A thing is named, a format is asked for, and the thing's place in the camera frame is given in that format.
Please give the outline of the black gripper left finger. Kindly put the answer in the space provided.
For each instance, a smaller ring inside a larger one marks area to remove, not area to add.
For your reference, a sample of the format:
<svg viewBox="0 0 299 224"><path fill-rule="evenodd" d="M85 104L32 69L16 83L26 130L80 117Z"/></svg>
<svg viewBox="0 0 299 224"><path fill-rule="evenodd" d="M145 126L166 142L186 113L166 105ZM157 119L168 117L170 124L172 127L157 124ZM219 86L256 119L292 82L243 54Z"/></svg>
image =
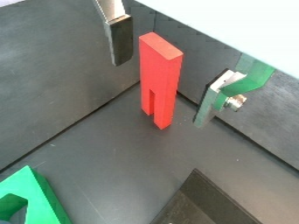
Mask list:
<svg viewBox="0 0 299 224"><path fill-rule="evenodd" d="M92 0L102 20L112 64L117 67L133 56L133 19L122 0Z"/></svg>

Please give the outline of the green silver gripper right finger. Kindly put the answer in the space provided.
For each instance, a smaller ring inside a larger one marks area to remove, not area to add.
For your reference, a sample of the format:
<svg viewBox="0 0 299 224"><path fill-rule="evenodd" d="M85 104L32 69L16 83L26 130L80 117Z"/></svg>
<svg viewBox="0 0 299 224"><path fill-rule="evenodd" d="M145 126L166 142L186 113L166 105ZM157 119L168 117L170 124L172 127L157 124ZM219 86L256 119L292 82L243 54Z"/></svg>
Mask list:
<svg viewBox="0 0 299 224"><path fill-rule="evenodd" d="M225 69L205 86L193 125L201 128L225 108L237 112L247 101L244 93L261 88L275 70L263 61L241 54L235 69Z"/></svg>

